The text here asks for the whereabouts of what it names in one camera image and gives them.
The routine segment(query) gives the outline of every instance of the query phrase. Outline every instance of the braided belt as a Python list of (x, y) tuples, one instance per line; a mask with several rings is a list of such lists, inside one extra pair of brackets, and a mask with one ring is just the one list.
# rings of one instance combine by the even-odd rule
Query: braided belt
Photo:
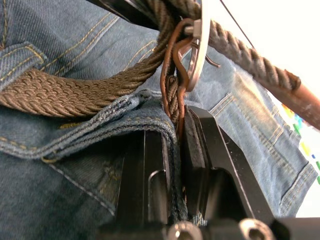
[[(101, 80), (76, 80), (54, 76), (31, 68), (0, 92), (0, 105), (31, 114), (50, 117), (92, 116), (116, 98), (128, 95), (151, 77), (162, 64), (160, 86), (164, 109), (178, 128), (183, 121), (183, 98), (188, 86), (173, 76), (171, 58), (179, 74), (186, 79), (177, 51), (192, 43), (191, 38), (179, 39), (187, 23), (201, 17), (200, 6), (193, 0), (146, 0), (157, 20), (159, 36), (153, 54), (117, 75)], [(177, 25), (174, 16), (185, 19)], [(208, 45), (246, 70), (287, 107), (320, 129), (320, 101), (299, 77), (282, 70), (248, 48), (215, 21), (211, 21)]]

